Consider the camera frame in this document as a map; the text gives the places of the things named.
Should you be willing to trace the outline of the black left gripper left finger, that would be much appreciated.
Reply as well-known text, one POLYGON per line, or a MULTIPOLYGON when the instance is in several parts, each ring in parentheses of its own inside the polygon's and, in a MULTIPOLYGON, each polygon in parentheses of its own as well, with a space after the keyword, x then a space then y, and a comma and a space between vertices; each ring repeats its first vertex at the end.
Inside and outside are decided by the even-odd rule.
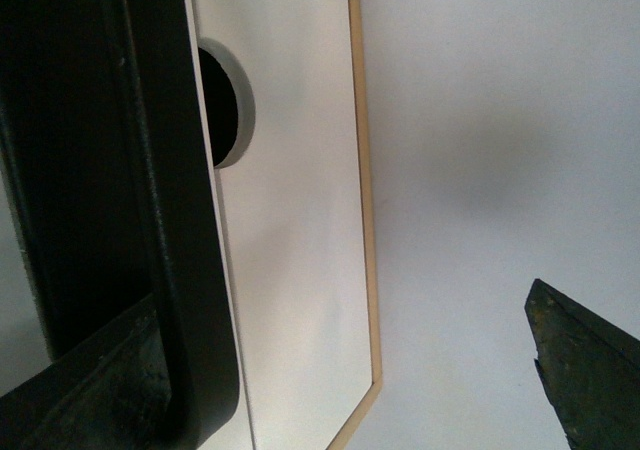
POLYGON ((171 397, 146 297, 1 398, 4 449, 156 449, 171 397))

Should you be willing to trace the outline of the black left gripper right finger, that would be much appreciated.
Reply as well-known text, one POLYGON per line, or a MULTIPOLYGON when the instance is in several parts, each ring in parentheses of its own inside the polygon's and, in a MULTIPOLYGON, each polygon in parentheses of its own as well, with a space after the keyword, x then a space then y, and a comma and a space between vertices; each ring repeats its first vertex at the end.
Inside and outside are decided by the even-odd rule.
POLYGON ((639 340, 536 279, 535 367, 572 449, 639 447, 639 340))

